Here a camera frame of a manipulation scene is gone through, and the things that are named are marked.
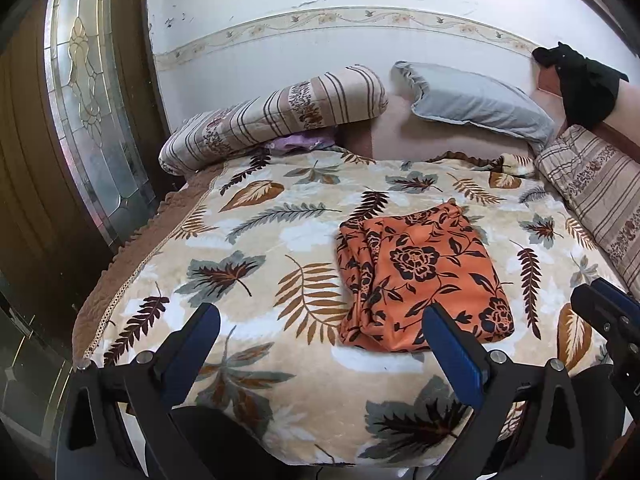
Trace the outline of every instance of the purple cloth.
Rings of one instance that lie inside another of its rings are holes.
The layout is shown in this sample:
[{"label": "purple cloth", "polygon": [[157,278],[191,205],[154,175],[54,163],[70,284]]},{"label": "purple cloth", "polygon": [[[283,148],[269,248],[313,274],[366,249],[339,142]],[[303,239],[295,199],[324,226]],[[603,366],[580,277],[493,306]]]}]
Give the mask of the purple cloth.
[{"label": "purple cloth", "polygon": [[285,155],[293,150],[303,150],[305,152],[322,150],[335,144],[335,131],[335,126],[316,128],[315,130],[299,132],[286,137],[277,137],[265,142],[263,146],[273,155]]}]

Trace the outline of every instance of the striped pillow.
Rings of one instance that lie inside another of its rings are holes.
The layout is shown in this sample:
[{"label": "striped pillow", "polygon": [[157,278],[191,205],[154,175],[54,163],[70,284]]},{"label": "striped pillow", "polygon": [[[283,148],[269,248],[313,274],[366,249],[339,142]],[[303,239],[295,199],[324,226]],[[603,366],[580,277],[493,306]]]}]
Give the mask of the striped pillow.
[{"label": "striped pillow", "polygon": [[158,159],[167,173],[187,175],[275,137],[371,119],[385,109],[378,76],[364,66],[348,66],[266,97],[198,114],[165,142]]},{"label": "striped pillow", "polygon": [[577,124],[535,163],[640,298],[640,164]]}]

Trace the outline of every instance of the blue gripper pad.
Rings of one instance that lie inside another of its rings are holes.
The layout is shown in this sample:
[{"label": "blue gripper pad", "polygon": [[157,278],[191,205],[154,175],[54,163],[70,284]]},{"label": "blue gripper pad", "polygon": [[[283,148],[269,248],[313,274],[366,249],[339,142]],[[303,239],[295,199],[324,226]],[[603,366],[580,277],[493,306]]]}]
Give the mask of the blue gripper pad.
[{"label": "blue gripper pad", "polygon": [[481,371],[434,308],[424,310],[422,333],[458,400],[478,410],[484,401]]},{"label": "blue gripper pad", "polygon": [[201,303],[196,313],[200,311],[204,314],[195,325],[187,322],[182,327],[182,330],[190,330],[188,338],[162,375],[162,403],[168,409],[184,402],[220,333],[218,309],[210,303]]},{"label": "blue gripper pad", "polygon": [[616,307],[623,310],[636,328],[640,328],[640,304],[638,302],[603,278],[593,280],[591,286]]}]

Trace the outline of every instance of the light blue pillow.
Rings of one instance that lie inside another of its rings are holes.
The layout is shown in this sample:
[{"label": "light blue pillow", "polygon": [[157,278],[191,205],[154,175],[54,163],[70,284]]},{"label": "light blue pillow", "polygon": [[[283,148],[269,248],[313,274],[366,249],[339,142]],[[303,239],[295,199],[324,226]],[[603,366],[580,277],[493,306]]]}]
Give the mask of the light blue pillow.
[{"label": "light blue pillow", "polygon": [[430,121],[474,124],[525,139],[538,154],[555,131],[553,119],[522,90],[485,75],[430,63],[394,65],[412,86],[415,115]]}]

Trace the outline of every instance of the blanket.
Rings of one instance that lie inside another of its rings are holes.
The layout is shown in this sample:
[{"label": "blanket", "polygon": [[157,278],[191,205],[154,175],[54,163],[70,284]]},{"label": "blanket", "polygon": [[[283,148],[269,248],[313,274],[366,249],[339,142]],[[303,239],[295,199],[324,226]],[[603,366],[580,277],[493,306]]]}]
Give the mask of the blanket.
[{"label": "blanket", "polygon": [[405,216],[340,225],[338,267],[353,293],[340,341],[374,351],[428,350],[422,313],[439,304],[482,341],[513,333],[500,279],[469,221],[450,198]]},{"label": "blanket", "polygon": [[[186,402],[222,410],[284,462],[428,465],[470,413],[430,352],[338,340],[353,297],[338,277],[335,243],[356,212],[403,216],[455,199],[513,314],[513,334],[485,347],[532,364],[557,356],[572,374],[607,358],[570,295],[597,276],[623,286],[539,179],[340,151],[258,152],[212,176],[114,295],[85,356],[100,366],[130,362],[183,327],[200,302],[215,304],[220,336]],[[518,416],[515,406],[506,433]]]}]

